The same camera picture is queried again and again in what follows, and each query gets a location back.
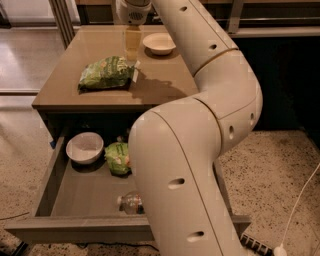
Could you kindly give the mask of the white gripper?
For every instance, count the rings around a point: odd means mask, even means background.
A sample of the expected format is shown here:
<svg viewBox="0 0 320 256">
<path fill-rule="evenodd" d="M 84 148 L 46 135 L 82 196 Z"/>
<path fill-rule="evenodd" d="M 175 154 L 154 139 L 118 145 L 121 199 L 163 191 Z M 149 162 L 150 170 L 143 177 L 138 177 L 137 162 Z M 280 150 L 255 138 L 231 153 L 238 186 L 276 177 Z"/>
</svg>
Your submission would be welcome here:
<svg viewBox="0 0 320 256">
<path fill-rule="evenodd" d="M 152 7 L 151 0 L 116 0 L 116 14 L 123 24 L 142 25 Z M 142 38 L 139 26 L 128 26 L 124 32 L 128 61 L 136 61 Z"/>
</svg>

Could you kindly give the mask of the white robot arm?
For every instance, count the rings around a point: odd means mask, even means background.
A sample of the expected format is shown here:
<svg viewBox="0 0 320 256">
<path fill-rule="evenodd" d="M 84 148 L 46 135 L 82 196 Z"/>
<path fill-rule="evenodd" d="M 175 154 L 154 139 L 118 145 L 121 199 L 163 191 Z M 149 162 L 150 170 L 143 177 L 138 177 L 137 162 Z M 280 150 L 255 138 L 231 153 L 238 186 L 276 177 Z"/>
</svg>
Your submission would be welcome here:
<svg viewBox="0 0 320 256">
<path fill-rule="evenodd" d="M 116 0 L 127 24 L 154 8 L 198 88 L 134 123 L 129 157 L 161 256 L 247 256 L 213 172 L 253 130 L 262 91 L 237 45 L 199 0 Z"/>
</svg>

